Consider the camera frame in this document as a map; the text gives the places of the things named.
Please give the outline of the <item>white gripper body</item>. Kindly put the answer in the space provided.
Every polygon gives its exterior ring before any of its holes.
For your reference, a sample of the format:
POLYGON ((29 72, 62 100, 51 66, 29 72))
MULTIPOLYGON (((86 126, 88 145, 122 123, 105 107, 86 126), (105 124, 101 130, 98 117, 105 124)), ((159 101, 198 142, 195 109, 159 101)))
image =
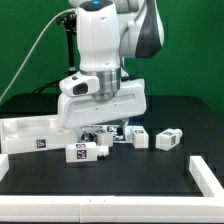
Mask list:
POLYGON ((73 129, 142 115, 146 111, 145 82, 135 79, 121 83, 116 96, 96 101, 92 95, 58 99, 58 119, 65 129, 73 129))

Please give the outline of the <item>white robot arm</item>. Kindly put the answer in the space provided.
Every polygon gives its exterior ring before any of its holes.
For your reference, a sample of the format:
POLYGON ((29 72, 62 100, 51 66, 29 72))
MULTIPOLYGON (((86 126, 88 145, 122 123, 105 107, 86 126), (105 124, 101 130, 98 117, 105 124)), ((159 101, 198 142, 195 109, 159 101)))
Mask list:
POLYGON ((145 82, 123 67, 164 43, 156 0, 69 0, 77 18, 79 71, 60 81, 58 118, 67 129, 141 115, 145 82))

